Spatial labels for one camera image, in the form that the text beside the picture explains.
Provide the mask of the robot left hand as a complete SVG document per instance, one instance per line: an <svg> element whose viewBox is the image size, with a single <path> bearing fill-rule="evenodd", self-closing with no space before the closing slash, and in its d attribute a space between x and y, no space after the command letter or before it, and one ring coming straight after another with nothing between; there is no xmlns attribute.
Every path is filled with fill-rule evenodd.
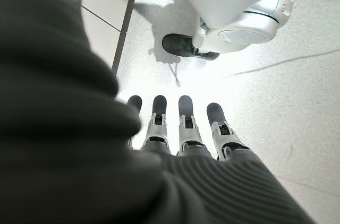
<svg viewBox="0 0 340 224"><path fill-rule="evenodd" d="M262 161L229 140L136 151L140 101L91 51L81 0L1 0L1 223L313 223Z"/></svg>

